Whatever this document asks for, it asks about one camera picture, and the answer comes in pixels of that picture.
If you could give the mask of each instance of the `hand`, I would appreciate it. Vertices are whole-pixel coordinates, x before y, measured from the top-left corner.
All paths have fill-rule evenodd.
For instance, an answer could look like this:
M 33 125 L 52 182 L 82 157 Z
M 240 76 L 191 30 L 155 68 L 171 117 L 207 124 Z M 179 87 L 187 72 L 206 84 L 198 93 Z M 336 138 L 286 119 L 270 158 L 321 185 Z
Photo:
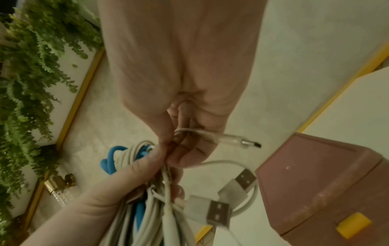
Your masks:
M 119 170 L 65 207 L 34 232 L 22 246 L 95 246 L 110 226 L 120 201 L 133 189 L 151 179 L 161 168 L 166 146 L 158 146 L 150 154 Z M 184 192 L 176 183 L 182 172 L 172 170 L 172 196 Z
M 105 47 L 124 105 L 170 143 L 176 128 L 222 133 L 249 79 L 266 0 L 100 0 Z M 174 139 L 188 167 L 216 145 Z

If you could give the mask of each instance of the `white table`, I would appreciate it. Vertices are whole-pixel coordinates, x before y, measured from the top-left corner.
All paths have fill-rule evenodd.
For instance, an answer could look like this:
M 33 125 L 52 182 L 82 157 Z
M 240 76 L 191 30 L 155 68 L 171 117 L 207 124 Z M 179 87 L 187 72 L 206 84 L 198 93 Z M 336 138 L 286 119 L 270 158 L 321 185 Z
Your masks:
M 369 147 L 389 157 L 389 67 L 357 79 L 304 134 Z M 231 220 L 231 231 L 243 246 L 289 245 L 269 226 L 261 197 Z M 216 230 L 214 246 L 236 245 L 224 230 Z

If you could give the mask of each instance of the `brown box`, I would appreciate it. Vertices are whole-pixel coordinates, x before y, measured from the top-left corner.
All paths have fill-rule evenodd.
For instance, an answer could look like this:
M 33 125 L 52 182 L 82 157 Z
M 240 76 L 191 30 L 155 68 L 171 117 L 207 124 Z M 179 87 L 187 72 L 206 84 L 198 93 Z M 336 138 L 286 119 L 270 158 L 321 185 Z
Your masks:
M 389 246 L 389 162 L 375 151 L 295 133 L 256 174 L 270 225 L 292 246 Z M 372 224 L 347 240 L 336 227 L 356 212 Z

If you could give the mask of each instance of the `yellow tab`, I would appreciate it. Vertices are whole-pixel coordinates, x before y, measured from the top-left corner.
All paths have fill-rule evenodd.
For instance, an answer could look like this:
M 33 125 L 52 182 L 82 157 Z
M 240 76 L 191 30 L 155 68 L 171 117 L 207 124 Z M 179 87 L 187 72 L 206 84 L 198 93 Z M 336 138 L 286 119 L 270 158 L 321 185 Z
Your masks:
M 336 230 L 346 239 L 350 239 L 372 223 L 361 213 L 355 213 L 339 223 Z

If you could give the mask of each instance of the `green foliage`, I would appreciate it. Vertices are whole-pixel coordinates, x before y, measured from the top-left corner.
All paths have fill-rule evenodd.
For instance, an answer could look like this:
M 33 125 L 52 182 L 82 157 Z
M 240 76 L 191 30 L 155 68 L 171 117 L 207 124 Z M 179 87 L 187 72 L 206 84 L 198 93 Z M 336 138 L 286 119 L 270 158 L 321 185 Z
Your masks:
M 52 138 L 50 113 L 57 99 L 47 88 L 63 83 L 77 91 L 58 57 L 66 44 L 84 59 L 88 56 L 80 43 L 89 50 L 103 46 L 100 32 L 79 14 L 73 0 L 36 0 L 18 12 L 7 24 L 8 43 L 0 44 L 0 62 L 10 72 L 0 77 L 0 243 L 10 220 L 9 195 L 25 186 L 21 168 L 31 165 L 43 176 L 58 165 L 55 153 L 37 146 L 32 135 L 36 131 Z

